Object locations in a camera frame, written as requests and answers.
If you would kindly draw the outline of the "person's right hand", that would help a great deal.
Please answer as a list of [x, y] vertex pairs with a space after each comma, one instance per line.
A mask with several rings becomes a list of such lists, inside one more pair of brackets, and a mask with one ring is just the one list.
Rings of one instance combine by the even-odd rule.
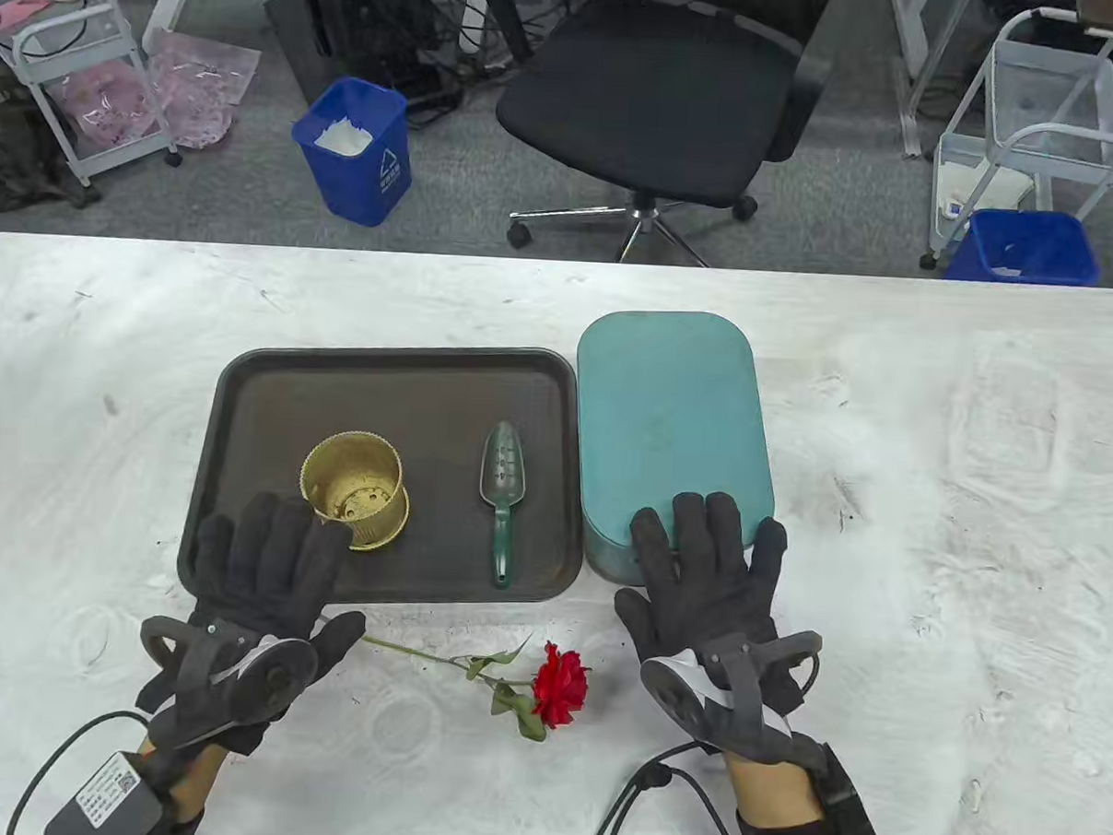
[[802, 706], [792, 668], [816, 662], [823, 639], [779, 637], [774, 591], [788, 536], [766, 518], [743, 546], [741, 511], [726, 493], [674, 497], [674, 536], [659, 514], [640, 510], [632, 542], [646, 593], [615, 595], [639, 655], [647, 692], [688, 735], [749, 762], [790, 763], [823, 774], [824, 746], [791, 730]]

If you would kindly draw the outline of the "person's left hand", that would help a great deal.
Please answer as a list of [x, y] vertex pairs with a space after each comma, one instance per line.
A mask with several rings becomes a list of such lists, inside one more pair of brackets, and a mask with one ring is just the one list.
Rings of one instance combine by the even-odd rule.
[[250, 755], [264, 731], [366, 632], [359, 611], [321, 622], [349, 528], [305, 500], [259, 493], [242, 515], [209, 515], [197, 532], [197, 601], [179, 620], [144, 620], [158, 672], [136, 696], [157, 752], [215, 744]]

